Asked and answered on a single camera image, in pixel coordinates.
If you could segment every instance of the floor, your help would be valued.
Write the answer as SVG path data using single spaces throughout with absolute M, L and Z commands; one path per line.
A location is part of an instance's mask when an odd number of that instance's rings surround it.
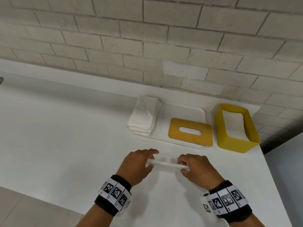
M 0 227 L 75 227 L 77 213 L 0 187 Z

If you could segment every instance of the person's left hand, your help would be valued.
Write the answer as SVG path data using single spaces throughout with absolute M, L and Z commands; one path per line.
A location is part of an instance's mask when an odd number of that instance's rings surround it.
M 152 171 L 154 165 L 150 164 L 145 167 L 148 159 L 154 159 L 153 154 L 158 154 L 156 149 L 137 150 L 130 152 L 123 160 L 117 175 L 123 177 L 131 186 L 142 182 L 143 179 Z

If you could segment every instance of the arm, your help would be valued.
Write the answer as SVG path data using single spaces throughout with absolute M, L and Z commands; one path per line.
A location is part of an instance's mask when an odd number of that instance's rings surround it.
M 208 191 L 216 188 L 225 179 L 219 172 L 211 165 L 206 156 L 200 155 L 180 155 L 178 158 L 179 164 L 188 165 L 190 171 L 181 170 L 184 177 L 195 183 L 197 186 L 207 189 Z M 246 220 L 242 222 L 232 222 L 231 227 L 264 227 L 258 218 L 251 214 Z
M 155 149 L 137 150 L 130 152 L 123 160 L 116 175 L 123 177 L 133 187 L 152 171 L 154 165 L 145 167 L 148 159 L 154 159 L 153 154 L 158 154 Z M 109 227 L 113 216 L 94 204 L 76 227 Z

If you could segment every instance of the wall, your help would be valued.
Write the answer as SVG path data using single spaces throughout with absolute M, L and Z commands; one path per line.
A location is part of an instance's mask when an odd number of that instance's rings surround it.
M 303 133 L 265 155 L 293 227 L 303 226 Z
M 0 0 L 0 57 L 261 105 L 302 131 L 303 0 Z

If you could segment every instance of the yellow container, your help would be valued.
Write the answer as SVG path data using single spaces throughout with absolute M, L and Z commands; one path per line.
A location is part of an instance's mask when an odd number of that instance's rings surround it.
M 227 135 L 222 110 L 243 114 L 245 133 L 250 141 L 232 138 Z M 216 125 L 218 146 L 222 149 L 245 153 L 261 142 L 252 117 L 244 107 L 221 104 L 214 115 L 214 122 Z

